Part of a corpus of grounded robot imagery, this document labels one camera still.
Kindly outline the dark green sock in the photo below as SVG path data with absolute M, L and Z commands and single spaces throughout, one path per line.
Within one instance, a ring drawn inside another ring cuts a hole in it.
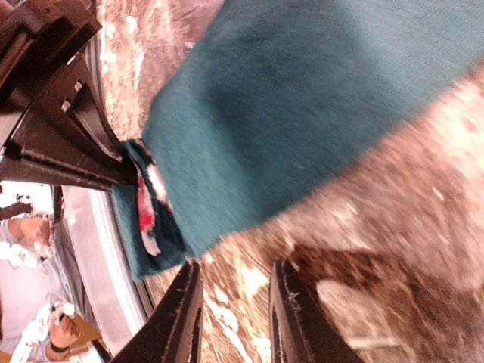
M 481 1 L 226 1 L 124 142 L 132 279 L 299 201 L 483 53 Z

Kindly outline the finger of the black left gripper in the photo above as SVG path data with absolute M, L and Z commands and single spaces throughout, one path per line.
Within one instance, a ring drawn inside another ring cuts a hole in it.
M 127 159 L 106 154 L 65 154 L 60 161 L 39 154 L 1 152 L 1 179 L 17 182 L 68 185 L 109 191 L 113 185 L 135 185 L 136 169 Z

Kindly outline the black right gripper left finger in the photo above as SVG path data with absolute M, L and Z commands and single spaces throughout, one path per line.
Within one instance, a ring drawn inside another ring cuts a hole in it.
M 187 261 L 146 324 L 113 362 L 199 362 L 203 332 L 200 265 Z

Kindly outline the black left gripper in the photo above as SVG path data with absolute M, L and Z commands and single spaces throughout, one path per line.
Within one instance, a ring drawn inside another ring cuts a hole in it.
M 87 64 L 101 25 L 81 1 L 25 1 L 1 21 L 1 146 L 129 159 L 109 126 Z

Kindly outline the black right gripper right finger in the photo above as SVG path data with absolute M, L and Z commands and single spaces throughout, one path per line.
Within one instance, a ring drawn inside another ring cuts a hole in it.
M 273 362 L 343 362 L 362 359 L 331 327 L 297 270 L 277 261 L 269 289 L 269 332 Z

